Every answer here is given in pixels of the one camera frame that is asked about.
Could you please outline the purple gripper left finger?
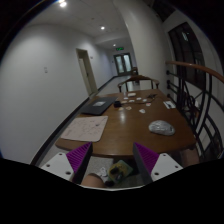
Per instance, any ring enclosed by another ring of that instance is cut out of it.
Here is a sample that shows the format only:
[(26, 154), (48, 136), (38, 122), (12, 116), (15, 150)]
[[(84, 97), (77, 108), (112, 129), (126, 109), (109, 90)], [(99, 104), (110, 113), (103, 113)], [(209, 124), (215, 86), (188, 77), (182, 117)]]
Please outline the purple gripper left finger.
[(68, 153), (59, 152), (42, 169), (73, 183), (80, 184), (93, 152), (92, 143), (86, 143)]

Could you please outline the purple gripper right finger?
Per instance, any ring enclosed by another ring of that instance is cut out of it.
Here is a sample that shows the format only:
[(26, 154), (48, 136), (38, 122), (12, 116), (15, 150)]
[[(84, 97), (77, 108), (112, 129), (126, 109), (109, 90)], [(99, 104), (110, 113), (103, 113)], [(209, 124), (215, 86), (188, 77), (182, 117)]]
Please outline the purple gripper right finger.
[(139, 144), (133, 144), (133, 154), (144, 184), (152, 183), (182, 169), (168, 154), (158, 154)]

